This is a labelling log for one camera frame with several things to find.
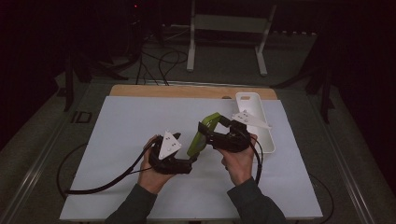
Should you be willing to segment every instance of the hand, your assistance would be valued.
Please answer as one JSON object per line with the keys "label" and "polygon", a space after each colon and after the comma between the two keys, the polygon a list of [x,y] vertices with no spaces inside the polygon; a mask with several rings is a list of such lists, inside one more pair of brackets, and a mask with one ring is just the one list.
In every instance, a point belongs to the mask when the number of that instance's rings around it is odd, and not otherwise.
{"label": "hand", "polygon": [[[257,141],[257,135],[250,134],[252,137],[251,144],[254,146]],[[223,155],[221,163],[226,167],[233,183],[238,186],[251,178],[254,151],[251,147],[241,152],[230,152],[224,149],[218,149]]]}
{"label": "hand", "polygon": [[[153,136],[148,141],[152,141],[156,136]],[[147,150],[143,157],[143,161],[140,165],[140,170],[145,170],[151,167],[149,164],[149,153],[151,152],[151,147]],[[157,173],[153,168],[142,171],[139,173],[139,178],[137,180],[137,184],[139,184],[142,188],[146,189],[150,193],[158,194],[166,182],[172,178],[174,175],[163,175]]]}

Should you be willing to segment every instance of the green object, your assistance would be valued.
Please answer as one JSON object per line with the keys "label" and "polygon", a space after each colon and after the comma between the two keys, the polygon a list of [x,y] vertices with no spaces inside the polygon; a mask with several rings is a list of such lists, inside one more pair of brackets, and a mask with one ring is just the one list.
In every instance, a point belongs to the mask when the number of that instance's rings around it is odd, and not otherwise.
{"label": "green object", "polygon": [[[206,127],[209,129],[209,131],[215,131],[216,126],[219,123],[221,114],[218,112],[207,116],[202,120],[202,123],[206,125]],[[206,139],[203,134],[200,132],[197,132],[197,134],[194,136],[192,139],[191,145],[189,147],[189,150],[187,151],[187,155],[190,157],[193,156],[198,156],[198,153],[200,153],[204,148],[206,147]]]}

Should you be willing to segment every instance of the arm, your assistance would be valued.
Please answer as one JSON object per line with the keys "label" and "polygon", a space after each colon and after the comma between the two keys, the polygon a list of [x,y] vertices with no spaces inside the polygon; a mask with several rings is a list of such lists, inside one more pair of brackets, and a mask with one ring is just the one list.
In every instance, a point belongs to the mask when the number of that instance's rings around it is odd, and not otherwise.
{"label": "arm", "polygon": [[137,184],[134,185],[131,193],[120,207],[106,219],[106,224],[140,224],[147,222],[147,216],[157,199],[157,194],[173,176],[162,175],[150,169],[150,151],[151,148],[145,153],[140,166],[140,170],[145,171],[139,173]]}
{"label": "arm", "polygon": [[235,187],[228,191],[228,195],[238,210],[243,223],[286,223],[285,216],[277,205],[269,198],[262,195],[251,176],[254,152],[251,147],[241,152],[229,152],[219,149],[223,155],[221,161],[227,168]]}
{"label": "arm", "polygon": [[243,223],[286,223],[282,211],[269,197],[262,195],[253,177],[227,193]]}

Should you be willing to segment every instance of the white triangular marker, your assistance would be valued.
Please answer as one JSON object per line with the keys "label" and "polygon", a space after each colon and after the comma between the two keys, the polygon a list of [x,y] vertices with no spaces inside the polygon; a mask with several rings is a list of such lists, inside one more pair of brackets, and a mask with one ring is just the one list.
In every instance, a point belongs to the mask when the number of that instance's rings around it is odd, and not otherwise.
{"label": "white triangular marker", "polygon": [[166,131],[163,135],[163,144],[161,145],[159,159],[163,160],[179,149],[181,149],[181,144],[169,131]]}
{"label": "white triangular marker", "polygon": [[249,114],[246,110],[238,114],[234,114],[232,116],[232,119],[244,123],[246,125],[261,127],[264,129],[272,129],[272,127],[269,126],[266,122],[262,121],[261,119],[258,119],[257,117],[254,117],[253,115]]}

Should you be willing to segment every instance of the person's left hand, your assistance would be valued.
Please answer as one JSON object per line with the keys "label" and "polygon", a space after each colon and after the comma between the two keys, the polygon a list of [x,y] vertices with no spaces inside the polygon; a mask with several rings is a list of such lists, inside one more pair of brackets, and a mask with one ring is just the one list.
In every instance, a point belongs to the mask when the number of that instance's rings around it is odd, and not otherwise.
{"label": "person's left hand", "polygon": [[[156,138],[153,136],[148,141],[150,142]],[[145,170],[151,167],[149,164],[149,153],[151,152],[151,147],[147,150],[143,157],[143,161],[140,165],[140,170]],[[174,175],[163,175],[157,173],[153,168],[142,171],[139,173],[139,178],[137,180],[137,184],[140,185],[142,188],[146,189],[150,193],[158,194],[166,182],[172,178]]]}

